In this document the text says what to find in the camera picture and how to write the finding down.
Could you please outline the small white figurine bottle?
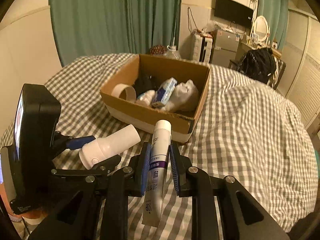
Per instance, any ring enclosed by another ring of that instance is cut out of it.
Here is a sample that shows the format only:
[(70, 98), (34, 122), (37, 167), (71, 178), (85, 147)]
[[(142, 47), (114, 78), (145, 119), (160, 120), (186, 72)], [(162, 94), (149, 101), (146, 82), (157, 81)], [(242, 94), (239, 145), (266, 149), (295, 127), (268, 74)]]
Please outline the small white figurine bottle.
[(153, 98), (156, 95), (155, 90), (148, 90), (143, 94), (140, 94), (135, 100), (135, 103), (141, 106), (149, 107), (152, 104)]

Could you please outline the large water jug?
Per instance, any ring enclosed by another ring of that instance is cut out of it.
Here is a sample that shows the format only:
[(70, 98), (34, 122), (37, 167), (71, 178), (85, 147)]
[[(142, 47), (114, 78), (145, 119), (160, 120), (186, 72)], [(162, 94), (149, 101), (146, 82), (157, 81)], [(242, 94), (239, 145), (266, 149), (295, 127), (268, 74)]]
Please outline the large water jug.
[(179, 60), (181, 59), (180, 53), (177, 50), (176, 46), (167, 46), (167, 51), (164, 53), (165, 57), (168, 57), (170, 59), (176, 59)]

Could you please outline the white purple tube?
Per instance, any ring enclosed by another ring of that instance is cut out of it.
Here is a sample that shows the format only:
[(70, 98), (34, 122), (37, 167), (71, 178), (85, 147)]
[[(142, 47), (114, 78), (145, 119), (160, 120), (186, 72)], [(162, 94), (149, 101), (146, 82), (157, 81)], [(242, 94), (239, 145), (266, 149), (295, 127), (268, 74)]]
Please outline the white purple tube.
[(144, 197), (144, 225), (157, 227), (161, 220), (170, 144), (171, 123), (159, 120), (152, 135), (148, 183)]

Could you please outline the white oval mirror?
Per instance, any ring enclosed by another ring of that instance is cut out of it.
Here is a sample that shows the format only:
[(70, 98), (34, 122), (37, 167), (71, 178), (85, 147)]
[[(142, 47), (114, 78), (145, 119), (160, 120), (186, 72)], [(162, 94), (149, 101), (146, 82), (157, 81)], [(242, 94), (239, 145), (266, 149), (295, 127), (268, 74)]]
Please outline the white oval mirror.
[(266, 42), (270, 35), (270, 27), (264, 16), (257, 16), (251, 29), (252, 37), (256, 37), (258, 42)]

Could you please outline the silver mini fridge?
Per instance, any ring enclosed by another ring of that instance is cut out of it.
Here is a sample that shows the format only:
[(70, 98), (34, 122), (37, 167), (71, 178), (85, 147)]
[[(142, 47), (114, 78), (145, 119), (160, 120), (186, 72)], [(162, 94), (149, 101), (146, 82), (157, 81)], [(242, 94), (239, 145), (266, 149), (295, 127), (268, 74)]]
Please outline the silver mini fridge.
[(230, 60), (235, 59), (240, 36), (222, 29), (216, 29), (213, 34), (214, 39), (210, 63), (228, 67)]

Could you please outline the checkered bed cover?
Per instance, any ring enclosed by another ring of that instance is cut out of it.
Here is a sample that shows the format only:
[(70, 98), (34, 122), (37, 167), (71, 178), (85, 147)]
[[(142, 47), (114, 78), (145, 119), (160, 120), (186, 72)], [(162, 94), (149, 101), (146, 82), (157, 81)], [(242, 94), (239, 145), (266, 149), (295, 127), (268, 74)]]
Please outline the checkered bed cover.
[[(57, 129), (106, 137), (124, 127), (100, 96), (101, 86), (134, 55), (82, 56), (46, 82), (61, 102)], [(315, 210), (318, 165), (300, 112), (272, 88), (238, 72), (209, 66), (208, 95), (180, 153), (214, 177), (234, 176), (291, 239)]]

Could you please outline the white suitcase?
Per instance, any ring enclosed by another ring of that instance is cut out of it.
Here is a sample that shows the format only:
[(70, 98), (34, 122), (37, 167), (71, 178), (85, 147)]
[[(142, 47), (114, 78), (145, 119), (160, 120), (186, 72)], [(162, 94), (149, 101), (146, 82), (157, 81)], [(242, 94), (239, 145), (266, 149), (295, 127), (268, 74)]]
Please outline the white suitcase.
[(191, 42), (191, 61), (209, 63), (213, 38), (211, 35), (193, 33)]

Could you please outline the brown patterned bag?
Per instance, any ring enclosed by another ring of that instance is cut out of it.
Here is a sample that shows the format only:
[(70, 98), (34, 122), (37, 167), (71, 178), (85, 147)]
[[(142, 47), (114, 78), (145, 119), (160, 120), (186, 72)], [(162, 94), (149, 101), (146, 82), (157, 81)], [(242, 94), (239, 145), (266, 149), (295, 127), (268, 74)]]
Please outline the brown patterned bag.
[(164, 55), (167, 52), (167, 48), (163, 45), (156, 45), (150, 48), (150, 55)]

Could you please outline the cardboard box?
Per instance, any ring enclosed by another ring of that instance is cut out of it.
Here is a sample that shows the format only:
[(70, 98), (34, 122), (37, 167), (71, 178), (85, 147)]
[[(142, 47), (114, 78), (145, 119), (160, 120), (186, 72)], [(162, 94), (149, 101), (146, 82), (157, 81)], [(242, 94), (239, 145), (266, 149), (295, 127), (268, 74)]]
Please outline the cardboard box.
[(148, 133), (167, 120), (172, 140), (184, 143), (204, 107), (209, 79), (207, 63), (136, 54), (120, 64), (100, 95), (114, 118)]

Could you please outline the beige tape roll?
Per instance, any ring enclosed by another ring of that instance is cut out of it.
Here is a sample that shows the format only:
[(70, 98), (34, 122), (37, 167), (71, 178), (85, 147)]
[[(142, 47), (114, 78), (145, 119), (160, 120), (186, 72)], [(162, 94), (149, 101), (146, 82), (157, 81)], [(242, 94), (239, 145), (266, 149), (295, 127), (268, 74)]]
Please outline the beige tape roll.
[(123, 83), (117, 84), (112, 90), (111, 95), (131, 103), (135, 103), (137, 99), (135, 89), (131, 85), (127, 85)]

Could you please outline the white louvered wardrobe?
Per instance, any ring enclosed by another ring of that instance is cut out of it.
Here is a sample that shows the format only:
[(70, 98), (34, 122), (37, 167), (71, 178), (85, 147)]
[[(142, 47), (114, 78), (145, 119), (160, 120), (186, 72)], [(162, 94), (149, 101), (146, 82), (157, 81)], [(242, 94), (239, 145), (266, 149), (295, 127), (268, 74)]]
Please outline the white louvered wardrobe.
[(319, 118), (319, 21), (307, 12), (290, 9), (281, 59), (286, 68), (277, 91), (292, 101), (305, 128)]

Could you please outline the dressing table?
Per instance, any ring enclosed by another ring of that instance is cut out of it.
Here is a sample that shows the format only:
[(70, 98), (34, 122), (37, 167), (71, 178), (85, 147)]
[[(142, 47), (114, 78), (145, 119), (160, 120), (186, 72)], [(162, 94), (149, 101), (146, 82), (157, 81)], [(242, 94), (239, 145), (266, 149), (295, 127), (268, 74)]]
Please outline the dressing table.
[[(237, 51), (236, 51), (235, 60), (239, 61), (249, 50), (256, 50), (256, 49), (261, 49), (261, 48), (263, 48), (263, 47), (260, 45), (253, 47), (245, 42), (240, 41), (238, 44)], [(278, 51), (277, 49), (272, 48), (270, 46), (267, 46), (267, 48), (272, 50), (273, 56), (275, 56), (277, 59), (281, 59), (282, 53), (280, 51)]]

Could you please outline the green window curtain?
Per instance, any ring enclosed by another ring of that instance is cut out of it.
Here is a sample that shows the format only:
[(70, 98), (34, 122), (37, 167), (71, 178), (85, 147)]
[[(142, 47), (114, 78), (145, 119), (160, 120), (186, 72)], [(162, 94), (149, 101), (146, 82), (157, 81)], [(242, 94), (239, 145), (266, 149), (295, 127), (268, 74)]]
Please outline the green window curtain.
[(277, 41), (277, 49), (282, 51), (287, 33), (287, 22), (289, 16), (289, 0), (259, 0), (258, 16), (264, 16), (270, 27), (269, 40), (271, 44)]

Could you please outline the black wall television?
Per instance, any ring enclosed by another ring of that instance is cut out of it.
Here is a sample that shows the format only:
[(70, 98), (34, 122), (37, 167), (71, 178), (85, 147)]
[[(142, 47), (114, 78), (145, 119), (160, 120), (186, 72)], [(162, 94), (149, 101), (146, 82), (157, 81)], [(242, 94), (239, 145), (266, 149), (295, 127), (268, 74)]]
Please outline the black wall television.
[(250, 28), (253, 9), (233, 0), (216, 0), (214, 16)]

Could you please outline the black clothes on chair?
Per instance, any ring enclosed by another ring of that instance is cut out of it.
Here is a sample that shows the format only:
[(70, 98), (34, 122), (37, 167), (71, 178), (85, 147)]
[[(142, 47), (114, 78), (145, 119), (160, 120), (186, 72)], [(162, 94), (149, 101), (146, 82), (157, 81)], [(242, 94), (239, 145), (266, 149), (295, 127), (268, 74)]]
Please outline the black clothes on chair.
[(249, 50), (239, 61), (236, 70), (245, 76), (267, 84), (276, 71), (271, 48)]

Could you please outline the blue tissue pack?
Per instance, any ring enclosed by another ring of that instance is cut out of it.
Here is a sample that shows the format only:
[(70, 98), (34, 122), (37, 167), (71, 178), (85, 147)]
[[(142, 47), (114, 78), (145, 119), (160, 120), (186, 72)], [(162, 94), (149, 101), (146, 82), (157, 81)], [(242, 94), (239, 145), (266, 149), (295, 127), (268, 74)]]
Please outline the blue tissue pack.
[(157, 90), (151, 106), (155, 108), (164, 107), (169, 101), (176, 85), (177, 85), (177, 80), (173, 77), (165, 80)]

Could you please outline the large green curtain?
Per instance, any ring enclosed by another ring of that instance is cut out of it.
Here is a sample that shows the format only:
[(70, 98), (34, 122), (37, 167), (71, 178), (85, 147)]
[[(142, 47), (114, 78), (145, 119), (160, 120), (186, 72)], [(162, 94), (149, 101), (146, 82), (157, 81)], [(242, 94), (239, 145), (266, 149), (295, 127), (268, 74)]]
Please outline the large green curtain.
[(181, 0), (49, 0), (63, 66), (80, 56), (147, 53), (178, 41)]

